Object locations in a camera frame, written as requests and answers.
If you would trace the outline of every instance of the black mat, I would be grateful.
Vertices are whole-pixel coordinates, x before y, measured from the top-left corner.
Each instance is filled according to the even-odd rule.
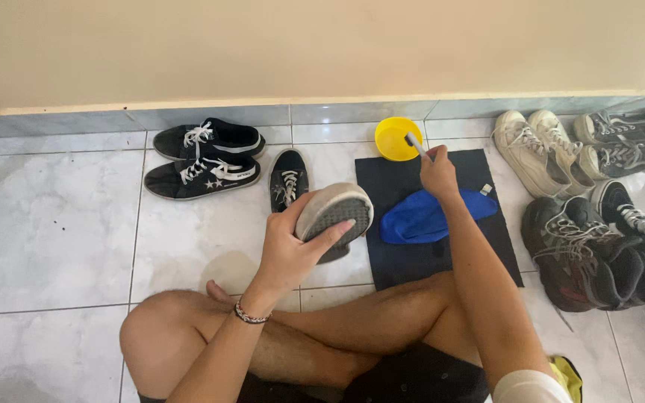
[[[481,190],[485,184],[495,185],[484,150],[452,151],[448,155],[457,170],[459,187]],[[419,168],[419,157],[407,162],[393,162],[384,158],[355,160],[358,184],[365,189],[375,207],[375,219],[365,238],[378,291],[427,278],[436,272],[452,270],[449,237],[428,244],[389,244],[380,239],[382,216],[407,196],[422,189]],[[489,196],[499,202],[496,187]],[[523,287],[502,209],[499,208],[496,215],[477,220],[477,224],[514,282]]]

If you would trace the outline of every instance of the person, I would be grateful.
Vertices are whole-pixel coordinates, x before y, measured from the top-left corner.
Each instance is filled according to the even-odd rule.
[[[482,403],[489,391],[496,403],[571,402],[464,205],[445,146],[422,156],[420,176],[447,217],[451,272],[314,312],[273,311],[352,226],[295,238],[305,194],[268,218],[239,314],[213,281],[209,296],[168,290],[130,312],[121,350],[141,402],[320,402],[297,385],[345,389],[344,402]]]

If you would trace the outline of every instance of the beige wall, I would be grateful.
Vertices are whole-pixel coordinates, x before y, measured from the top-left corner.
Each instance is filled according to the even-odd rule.
[[[645,0],[0,0],[0,108],[643,90]]]

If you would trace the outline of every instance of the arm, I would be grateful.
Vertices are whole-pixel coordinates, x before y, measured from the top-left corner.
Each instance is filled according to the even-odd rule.
[[[435,155],[433,163],[430,156]],[[459,195],[446,146],[435,147],[422,157],[420,177],[447,218],[454,282],[489,386],[494,390],[503,376],[519,369],[553,377],[514,281]]]
[[[308,243],[295,238],[295,223],[313,193],[268,217],[260,268],[241,297],[241,308],[249,316],[270,315],[277,301],[298,287],[322,254],[353,226],[341,222]],[[262,330],[262,324],[248,324],[230,313],[167,402],[235,402]]]

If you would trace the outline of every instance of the sneaker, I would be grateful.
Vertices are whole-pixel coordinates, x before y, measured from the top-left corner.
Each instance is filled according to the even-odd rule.
[[[593,179],[603,180],[645,171],[645,143],[605,143],[584,146],[579,166]]]
[[[201,125],[181,125],[158,133],[153,147],[172,160],[199,159],[204,149],[255,156],[263,152],[265,139],[251,126],[208,118]]]
[[[521,113],[510,110],[497,118],[497,150],[533,197],[554,197],[571,185],[556,163],[556,152],[534,133]]]
[[[146,174],[151,193],[170,200],[192,200],[249,187],[260,178],[260,164],[250,156],[210,152],[197,160],[166,163]]]
[[[619,181],[599,184],[591,203],[604,221],[616,225],[625,235],[645,235],[645,214],[633,206],[632,198]]]
[[[522,221],[524,246],[539,266],[544,290],[567,312],[628,307],[644,267],[638,238],[610,231],[581,197],[559,204],[542,197]]]
[[[278,154],[270,172],[270,207],[282,213],[304,193],[308,193],[308,170],[300,151],[285,149]]]
[[[572,143],[559,119],[548,110],[532,113],[528,121],[537,136],[554,148],[556,163],[571,180],[571,185],[560,191],[558,196],[568,199],[591,190],[595,183],[579,166],[579,152],[583,144],[580,141]]]
[[[574,132],[584,144],[645,141],[645,113],[614,113],[605,110],[579,115]]]
[[[354,219],[355,225],[320,258],[318,264],[331,262],[350,252],[349,243],[370,228],[373,214],[372,202],[363,188],[345,182],[332,184],[315,193],[305,205],[295,224],[295,236],[307,242],[332,225]]]

